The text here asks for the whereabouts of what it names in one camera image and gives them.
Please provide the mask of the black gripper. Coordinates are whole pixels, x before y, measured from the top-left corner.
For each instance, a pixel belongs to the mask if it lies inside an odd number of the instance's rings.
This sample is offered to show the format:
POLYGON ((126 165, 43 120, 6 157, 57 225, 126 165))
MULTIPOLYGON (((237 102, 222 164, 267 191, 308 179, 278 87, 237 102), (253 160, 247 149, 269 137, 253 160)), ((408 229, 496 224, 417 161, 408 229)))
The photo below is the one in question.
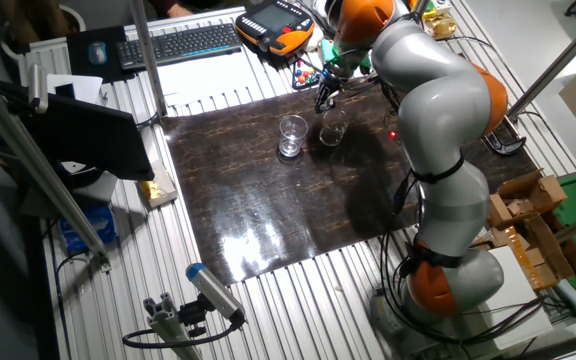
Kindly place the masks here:
POLYGON ((335 108, 338 97, 335 92, 341 88, 341 85, 342 81, 334 73, 329 71, 321 72, 319 94, 315 102, 315 112, 317 114, 322 114, 335 108))

